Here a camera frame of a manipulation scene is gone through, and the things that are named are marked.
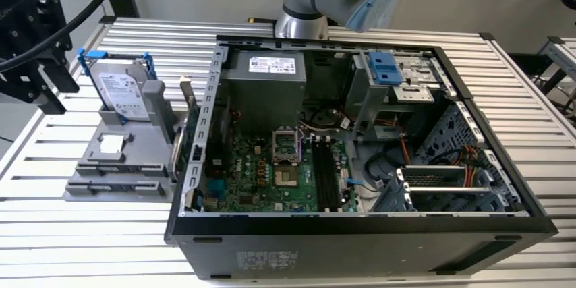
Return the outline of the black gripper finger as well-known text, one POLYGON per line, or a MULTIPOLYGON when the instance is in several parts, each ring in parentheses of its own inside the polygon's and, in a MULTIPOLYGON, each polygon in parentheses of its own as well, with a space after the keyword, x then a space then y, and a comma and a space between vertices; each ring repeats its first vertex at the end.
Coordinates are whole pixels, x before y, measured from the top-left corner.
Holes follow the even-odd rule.
POLYGON ((1 103, 34 105, 46 115, 62 115, 65 107, 42 78, 1 75, 1 103))
POLYGON ((57 90, 62 93, 77 93, 78 85, 68 70, 68 60, 64 57, 56 57, 52 59, 38 58, 37 61, 57 90))

